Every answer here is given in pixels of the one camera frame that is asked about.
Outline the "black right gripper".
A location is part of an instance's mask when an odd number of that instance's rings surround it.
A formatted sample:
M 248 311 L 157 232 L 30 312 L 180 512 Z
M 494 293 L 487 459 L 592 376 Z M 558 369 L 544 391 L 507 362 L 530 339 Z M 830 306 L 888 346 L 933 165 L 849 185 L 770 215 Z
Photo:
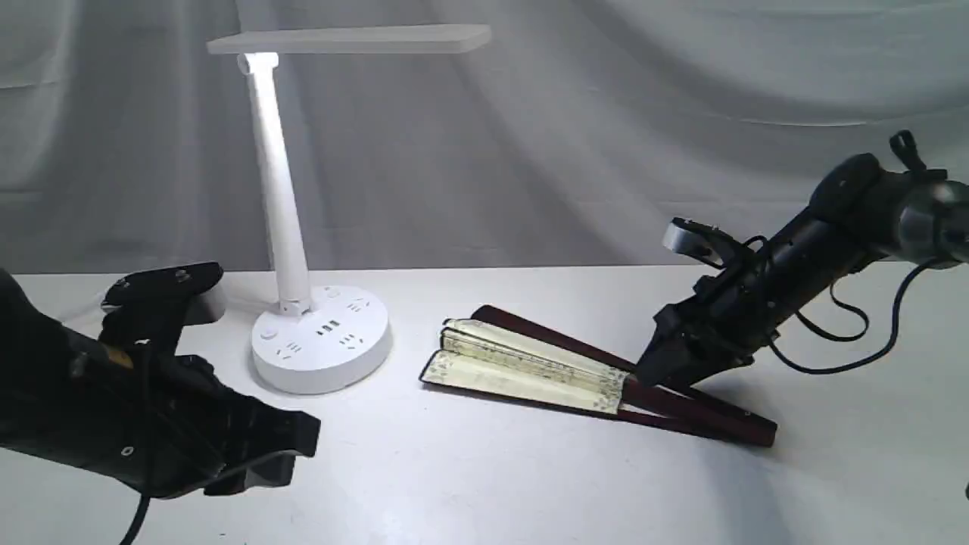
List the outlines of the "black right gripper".
M 691 297 L 667 304 L 634 375 L 650 387 L 691 387 L 754 363 L 753 354 L 777 338 L 777 324 L 761 294 L 738 284 L 714 286 L 703 276 Z

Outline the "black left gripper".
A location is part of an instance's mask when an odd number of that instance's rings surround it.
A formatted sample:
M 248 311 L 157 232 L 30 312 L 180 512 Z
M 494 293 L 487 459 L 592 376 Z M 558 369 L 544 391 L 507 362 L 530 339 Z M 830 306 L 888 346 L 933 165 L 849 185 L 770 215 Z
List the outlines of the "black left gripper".
M 233 392 L 197 356 L 66 335 L 60 462 L 152 499 L 287 487 L 295 455 L 317 454 L 322 422 Z

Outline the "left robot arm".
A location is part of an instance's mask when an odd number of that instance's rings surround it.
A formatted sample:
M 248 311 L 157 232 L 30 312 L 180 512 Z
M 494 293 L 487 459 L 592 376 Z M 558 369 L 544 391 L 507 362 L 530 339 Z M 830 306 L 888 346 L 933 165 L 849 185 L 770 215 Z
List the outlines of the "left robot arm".
M 321 422 L 236 392 L 198 355 L 177 355 L 184 328 L 217 322 L 218 263 L 142 270 L 101 301 L 97 338 L 1 282 L 2 447 L 112 478 L 169 500 L 286 487 L 317 452 Z

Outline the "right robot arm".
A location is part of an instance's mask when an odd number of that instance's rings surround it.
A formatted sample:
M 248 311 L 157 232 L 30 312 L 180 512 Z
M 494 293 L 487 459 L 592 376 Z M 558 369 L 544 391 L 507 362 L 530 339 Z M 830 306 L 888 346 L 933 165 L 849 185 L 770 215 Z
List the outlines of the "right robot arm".
M 644 385 L 693 385 L 751 365 L 755 352 L 776 349 L 778 328 L 838 280 L 887 258 L 916 268 L 893 301 L 886 346 L 837 368 L 806 368 L 806 375 L 836 375 L 875 362 L 899 338 L 901 301 L 924 270 L 967 262 L 967 186 L 947 170 L 930 168 L 914 136 L 890 138 L 902 172 L 885 170 L 871 153 L 859 153 L 831 170 L 809 203 L 771 238 L 741 242 L 713 226 L 676 217 L 665 247 L 717 269 L 700 277 L 693 294 L 655 315 L 655 330 L 634 374 Z

